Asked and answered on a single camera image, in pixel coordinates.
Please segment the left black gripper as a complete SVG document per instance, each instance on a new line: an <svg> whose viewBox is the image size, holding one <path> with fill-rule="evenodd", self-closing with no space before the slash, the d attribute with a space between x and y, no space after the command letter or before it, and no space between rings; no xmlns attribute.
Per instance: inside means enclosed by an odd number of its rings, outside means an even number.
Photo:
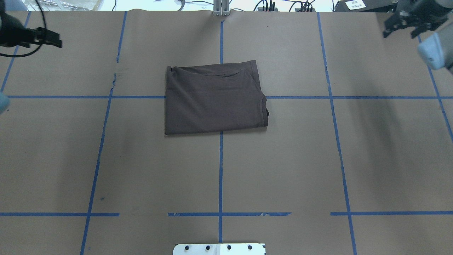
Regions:
<svg viewBox="0 0 453 255"><path fill-rule="evenodd" d="M17 18L1 14L0 45L5 48L21 46L30 48L30 45L50 45L63 47L60 34L44 27L30 29L23 26Z"/></svg>

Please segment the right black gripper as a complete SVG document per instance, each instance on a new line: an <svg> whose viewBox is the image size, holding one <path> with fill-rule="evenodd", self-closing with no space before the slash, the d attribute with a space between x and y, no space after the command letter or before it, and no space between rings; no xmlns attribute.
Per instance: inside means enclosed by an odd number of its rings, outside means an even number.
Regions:
<svg viewBox="0 0 453 255"><path fill-rule="evenodd" d="M427 31L435 31L446 21L452 11L451 0L398 0L392 15L384 21L383 38L395 31L414 27L411 39Z"/></svg>

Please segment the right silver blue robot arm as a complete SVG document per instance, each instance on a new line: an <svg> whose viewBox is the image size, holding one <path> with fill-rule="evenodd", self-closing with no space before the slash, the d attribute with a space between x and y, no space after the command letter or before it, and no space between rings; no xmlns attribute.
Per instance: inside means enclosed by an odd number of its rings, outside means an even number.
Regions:
<svg viewBox="0 0 453 255"><path fill-rule="evenodd" d="M391 33L414 27L411 38L432 31L418 45L419 56L433 70L446 68L452 73L452 23L437 31L448 21L451 0L397 0L392 16L384 21L383 38Z"/></svg>

